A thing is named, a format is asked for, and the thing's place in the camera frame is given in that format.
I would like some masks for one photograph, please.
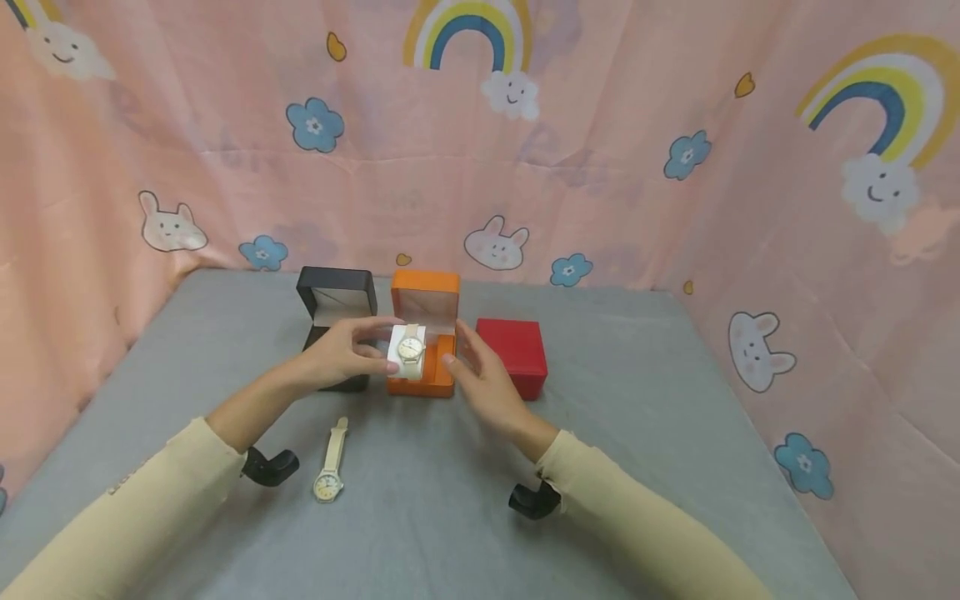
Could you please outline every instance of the rainbow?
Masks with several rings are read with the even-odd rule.
[[[440,69],[446,44],[463,31],[487,37],[493,71],[526,72],[533,48],[526,0],[420,0],[403,42],[403,63]]]
[[[23,29],[33,29],[47,20],[60,22],[63,20],[63,15],[53,0],[7,0],[7,6],[13,11],[13,16]],[[44,14],[37,14],[36,9],[40,9]]]
[[[960,58],[933,37],[875,39],[833,65],[796,114],[816,130],[834,108],[853,98],[874,100],[886,113],[868,154],[920,169],[947,141],[960,114]]]

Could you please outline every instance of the table surface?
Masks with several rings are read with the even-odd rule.
[[[191,419],[300,350],[310,318],[296,281],[186,279],[0,519],[0,588]],[[381,314],[389,285],[376,282]],[[539,321],[550,375],[532,407],[704,522],[776,598],[855,597],[676,300],[464,282],[460,314]],[[342,416],[345,488],[322,505],[310,487]],[[272,490],[242,479],[136,597],[658,597],[562,516],[533,522],[507,507],[514,484],[534,485],[532,467],[459,393],[391,397],[374,380],[361,395],[315,395],[257,447],[293,449],[300,470]]]

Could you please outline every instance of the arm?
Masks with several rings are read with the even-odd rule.
[[[561,495],[561,511],[620,549],[668,597],[767,600],[770,592],[709,529],[625,473],[600,450],[537,417],[499,357],[466,324],[469,365],[444,364],[480,420],[502,433]]]
[[[561,511],[619,548],[670,598],[766,600],[770,592],[707,527],[561,431],[537,463]]]
[[[356,374],[395,372],[356,346],[395,319],[345,320],[308,351],[193,420],[153,458],[77,515],[0,600],[118,600],[224,503],[244,454],[298,398]]]

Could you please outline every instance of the pink backdrop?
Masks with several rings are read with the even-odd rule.
[[[6,4],[0,507],[191,270],[410,264],[670,290],[858,594],[960,588],[955,3]]]

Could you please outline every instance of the hand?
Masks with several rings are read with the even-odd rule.
[[[531,461],[537,462],[559,430],[530,412],[500,357],[460,319],[457,320],[457,335],[458,345],[469,364],[452,354],[445,354],[443,363],[460,384],[470,408],[480,421],[513,442]]]
[[[379,349],[361,342],[386,337],[393,325],[403,324],[396,317],[343,319],[332,326],[313,346],[281,365],[284,379],[303,394],[328,388],[355,375],[389,375],[399,370],[387,362]]]

